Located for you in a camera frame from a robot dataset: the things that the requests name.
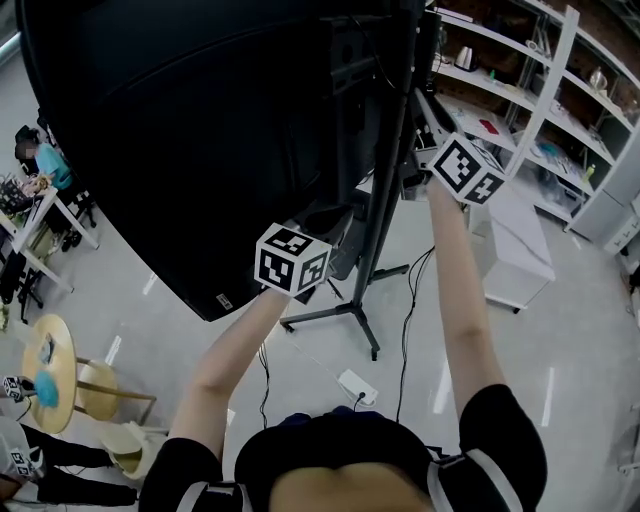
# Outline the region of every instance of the tripod stand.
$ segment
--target tripod stand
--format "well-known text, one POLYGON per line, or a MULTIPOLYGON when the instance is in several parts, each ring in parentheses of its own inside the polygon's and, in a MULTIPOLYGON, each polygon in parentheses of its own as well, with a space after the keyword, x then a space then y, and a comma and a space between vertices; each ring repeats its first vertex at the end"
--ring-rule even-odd
POLYGON ((375 270, 380 251, 393 217, 393 212, 399 196, 399 179, 397 177, 398 155, 402 146, 409 147, 409 140, 413 140, 415 132, 408 134, 405 127, 405 110, 407 106, 407 91, 410 89, 413 74, 414 53, 418 33, 418 21, 424 11, 424 2, 406 2, 394 15, 394 33, 401 59, 396 68, 394 92, 384 105, 382 123, 380 126, 380 146, 376 155, 376 166, 373 175, 373 189, 369 204, 369 218, 365 230, 362 257, 358 265, 358 276, 353 292, 353 298, 348 304, 341 304, 335 308, 286 317, 280 324, 289 332, 293 332, 291 324, 317 320, 330 316, 352 314, 362 327, 371 345, 371 359, 378 359, 380 345, 369 326, 367 316, 362 309, 362 299, 369 284, 397 274, 405 274, 409 265, 388 270, 375 270))

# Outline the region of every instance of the bottle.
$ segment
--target bottle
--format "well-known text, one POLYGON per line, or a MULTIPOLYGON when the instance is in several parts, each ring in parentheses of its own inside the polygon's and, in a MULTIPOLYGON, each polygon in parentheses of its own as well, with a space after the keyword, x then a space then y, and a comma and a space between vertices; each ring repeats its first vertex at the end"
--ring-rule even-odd
POLYGON ((594 172, 596 172, 596 164, 591 164, 589 167, 587 167, 587 172, 584 175, 584 178, 582 178, 582 180, 585 183, 589 183, 589 178, 591 178, 591 176, 593 176, 594 172))

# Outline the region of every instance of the white box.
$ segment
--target white box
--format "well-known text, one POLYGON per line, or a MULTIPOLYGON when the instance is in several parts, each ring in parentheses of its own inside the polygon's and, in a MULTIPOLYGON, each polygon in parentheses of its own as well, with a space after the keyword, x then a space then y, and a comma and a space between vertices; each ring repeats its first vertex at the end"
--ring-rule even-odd
POLYGON ((327 273, 331 245, 272 224, 256 243, 256 281, 295 297, 321 283, 327 273))
POLYGON ((504 184, 505 174, 483 147, 452 133, 429 162, 433 172, 457 201, 482 205, 504 184))

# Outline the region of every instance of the black pole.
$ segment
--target black pole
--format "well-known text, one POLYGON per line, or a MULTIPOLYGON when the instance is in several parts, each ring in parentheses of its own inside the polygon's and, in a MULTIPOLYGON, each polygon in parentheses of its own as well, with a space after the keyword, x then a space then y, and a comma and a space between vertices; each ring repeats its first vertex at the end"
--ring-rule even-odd
MULTIPOLYGON (((440 18, 434 12, 427 11, 420 18, 418 26, 420 27, 420 33, 418 35, 415 50, 415 72, 412 77, 412 90, 418 86, 425 85, 429 81, 431 68, 433 66, 433 59, 438 45, 440 18)), ((402 184, 400 183, 400 173, 398 172, 398 169, 404 165, 406 159, 410 157, 409 153, 413 149, 416 139, 416 130, 413 124, 413 120, 405 116, 405 127, 402 131, 402 140, 398 146, 398 159, 393 170, 393 179, 391 181, 387 205, 384 212, 384 222, 376 245, 375 256, 373 258, 373 264, 371 265, 369 274, 369 281, 374 279, 374 274, 378 267, 378 260, 380 259, 380 253, 382 252, 384 242, 387 239, 389 226, 393 220, 393 213, 395 212, 398 199, 400 198, 402 184)))
POLYGON ((393 16, 394 40, 399 42, 397 54, 401 58, 397 61, 396 73, 390 75, 395 90, 385 105, 382 122, 380 124, 379 141, 381 146, 376 155, 373 190, 369 202, 369 212, 372 218, 367 222, 365 231, 362 259, 358 265, 358 276, 353 292, 352 304, 362 306, 362 298, 369 284, 372 274, 376 250, 387 211, 387 202, 391 184, 395 173, 396 160, 400 136, 404 124, 404 114, 407 106, 408 93, 413 74, 414 51, 416 48, 418 20, 420 10, 424 9, 424 1, 401 0, 398 12, 393 16))

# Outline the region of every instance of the wooden stool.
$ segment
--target wooden stool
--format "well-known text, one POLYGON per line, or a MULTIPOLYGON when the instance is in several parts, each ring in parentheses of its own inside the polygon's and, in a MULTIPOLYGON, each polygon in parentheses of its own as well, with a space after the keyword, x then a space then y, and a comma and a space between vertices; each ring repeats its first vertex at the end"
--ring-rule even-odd
POLYGON ((64 320, 57 315, 44 315, 33 326, 33 336, 26 344, 22 358, 22 375, 31 380, 45 371, 53 379, 58 391, 56 407, 44 407, 38 397, 31 397, 31 414, 38 426, 49 434, 62 432, 71 420, 74 409, 98 420, 110 419, 116 412, 119 397, 149 400, 141 423, 151 412, 156 397, 118 390, 113 369, 99 361, 76 357, 71 333, 64 320), (43 347, 52 343, 48 363, 41 361, 43 347), (85 365, 78 380, 77 364, 85 365), (76 406, 76 389, 81 406, 76 406))
POLYGON ((88 414, 99 421, 108 421, 113 418, 118 409, 118 399, 133 398, 148 400, 149 405, 142 414, 140 424, 144 425, 149 413, 156 402, 156 397, 118 390, 116 374, 111 366, 102 361, 76 358, 84 367, 78 377, 78 403, 76 411, 88 414))

